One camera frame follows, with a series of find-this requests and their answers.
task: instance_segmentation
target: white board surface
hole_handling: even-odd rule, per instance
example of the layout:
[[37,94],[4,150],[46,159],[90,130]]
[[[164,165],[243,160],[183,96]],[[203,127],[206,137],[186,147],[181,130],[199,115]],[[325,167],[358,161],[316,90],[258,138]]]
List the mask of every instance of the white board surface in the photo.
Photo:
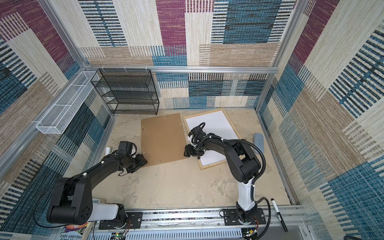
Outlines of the white board surface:
[[[186,118],[185,120],[190,130],[196,126],[199,126],[200,123],[205,122],[203,131],[206,134],[213,133],[224,139],[238,139],[235,131],[233,130],[231,124],[228,122],[228,119],[224,115],[223,111],[207,113],[192,118]],[[226,158],[223,154],[209,150],[206,151],[203,156],[201,156],[200,161],[201,165],[205,166],[225,159]]]

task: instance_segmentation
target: white mesh basket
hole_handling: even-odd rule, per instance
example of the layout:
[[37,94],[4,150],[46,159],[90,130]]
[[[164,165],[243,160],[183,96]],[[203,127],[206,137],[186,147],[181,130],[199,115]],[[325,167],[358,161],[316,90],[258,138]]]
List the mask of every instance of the white mesh basket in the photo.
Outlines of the white mesh basket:
[[43,134],[63,134],[91,92],[93,85],[90,80],[93,76],[98,78],[95,73],[94,71],[83,71],[80,73],[43,116],[36,128]]

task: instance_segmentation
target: black wire rack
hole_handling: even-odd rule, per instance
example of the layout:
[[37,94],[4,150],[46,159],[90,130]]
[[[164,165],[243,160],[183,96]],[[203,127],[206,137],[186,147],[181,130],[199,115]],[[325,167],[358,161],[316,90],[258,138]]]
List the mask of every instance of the black wire rack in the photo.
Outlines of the black wire rack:
[[159,97],[146,69],[99,69],[91,83],[113,114],[157,114]]

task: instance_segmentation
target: whiteboard wooden frame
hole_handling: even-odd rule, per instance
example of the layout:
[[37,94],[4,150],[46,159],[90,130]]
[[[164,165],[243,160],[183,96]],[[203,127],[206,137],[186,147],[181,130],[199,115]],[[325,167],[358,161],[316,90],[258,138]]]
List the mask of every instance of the whiteboard wooden frame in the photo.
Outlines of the whiteboard wooden frame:
[[[190,129],[188,127],[188,124],[187,124],[187,118],[193,118],[193,117],[197,117],[197,116],[201,116],[201,115],[205,115],[205,114],[208,114],[208,113],[214,113],[214,112],[218,112],[218,111],[223,111],[225,117],[227,118],[229,124],[231,125],[231,127],[233,128],[233,131],[235,132],[235,134],[237,135],[237,137],[239,139],[242,139],[239,132],[236,130],[235,128],[235,125],[233,124],[233,122],[231,121],[231,119],[229,118],[228,114],[225,112],[225,110],[223,108],[218,108],[218,109],[215,109],[215,110],[211,110],[211,111],[206,111],[206,112],[202,112],[202,113],[196,113],[196,114],[193,114],[193,115],[188,115],[188,116],[184,116],[183,117],[183,120],[184,120],[184,123],[185,123],[185,127],[187,128],[188,130],[188,133],[190,132]],[[199,163],[199,166],[200,166],[200,170],[203,170],[203,169],[207,169],[207,168],[210,168],[210,167],[214,167],[214,166],[217,166],[219,164],[222,164],[222,163],[225,163],[227,162],[227,160],[221,160],[221,161],[218,161],[218,162],[214,162],[212,164],[208,164],[208,165],[202,165],[201,164],[201,161],[200,159],[197,160],[198,163]]]

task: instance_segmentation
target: beige tabletop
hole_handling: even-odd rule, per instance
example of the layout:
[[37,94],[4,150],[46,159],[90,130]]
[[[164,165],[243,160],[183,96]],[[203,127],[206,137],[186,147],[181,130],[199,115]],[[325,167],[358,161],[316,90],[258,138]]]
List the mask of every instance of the beige tabletop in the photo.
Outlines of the beige tabletop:
[[[181,117],[207,110],[159,110],[158,115],[180,113]],[[263,133],[253,109],[225,109],[241,137],[253,142],[255,133]],[[113,131],[106,147],[117,149],[120,141],[130,141],[140,151],[141,119],[153,115],[116,115]],[[183,122],[185,137],[187,130]],[[264,138],[266,169],[256,181],[255,199],[274,198],[278,205],[289,205],[282,180]],[[200,170],[196,157],[142,167],[133,174],[119,177],[118,172],[97,185],[92,195],[108,203],[121,203],[125,208],[178,208],[235,206],[237,181],[224,163]]]

